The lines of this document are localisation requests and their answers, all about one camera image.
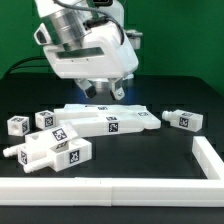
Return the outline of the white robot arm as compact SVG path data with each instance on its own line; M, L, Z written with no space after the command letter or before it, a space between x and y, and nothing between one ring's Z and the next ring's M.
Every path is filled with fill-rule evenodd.
M36 42L53 71L61 78L73 79L86 97L96 95L93 82L107 80L111 95L125 96L122 81L138 68L135 31L126 31L114 1L35 0L42 23Z

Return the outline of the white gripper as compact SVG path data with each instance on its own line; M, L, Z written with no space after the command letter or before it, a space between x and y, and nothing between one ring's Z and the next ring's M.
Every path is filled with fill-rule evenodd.
M103 55L60 59L58 53L64 51L62 46L46 45L43 50L53 71L60 78L110 78L111 96L114 100L121 100L125 96L122 78L137 69L138 59L128 38L124 38L123 44L120 41L117 26L107 23L93 28L83 39L82 50L100 48ZM87 79L75 79L75 83L87 98L96 96L95 87Z

